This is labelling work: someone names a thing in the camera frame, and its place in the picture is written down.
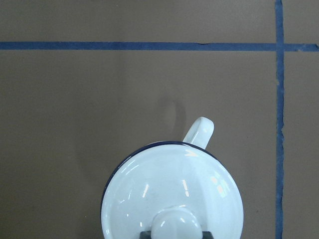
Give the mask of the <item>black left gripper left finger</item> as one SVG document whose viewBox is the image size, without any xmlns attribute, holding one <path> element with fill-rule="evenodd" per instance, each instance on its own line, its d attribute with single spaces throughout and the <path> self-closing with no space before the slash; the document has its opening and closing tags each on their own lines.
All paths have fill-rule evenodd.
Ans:
<svg viewBox="0 0 319 239">
<path fill-rule="evenodd" d="M 152 232 L 151 231 L 143 231 L 143 232 L 140 232 L 140 236 L 139 236 L 139 239 L 151 239 L 151 234 Z"/>
</svg>

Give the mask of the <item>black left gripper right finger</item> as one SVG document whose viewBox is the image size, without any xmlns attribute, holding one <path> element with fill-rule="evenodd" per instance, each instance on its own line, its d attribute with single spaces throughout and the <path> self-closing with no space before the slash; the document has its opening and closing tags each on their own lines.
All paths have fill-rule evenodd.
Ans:
<svg viewBox="0 0 319 239">
<path fill-rule="evenodd" d="M 209 231 L 202 232 L 202 239 L 214 239 L 213 235 Z"/>
</svg>

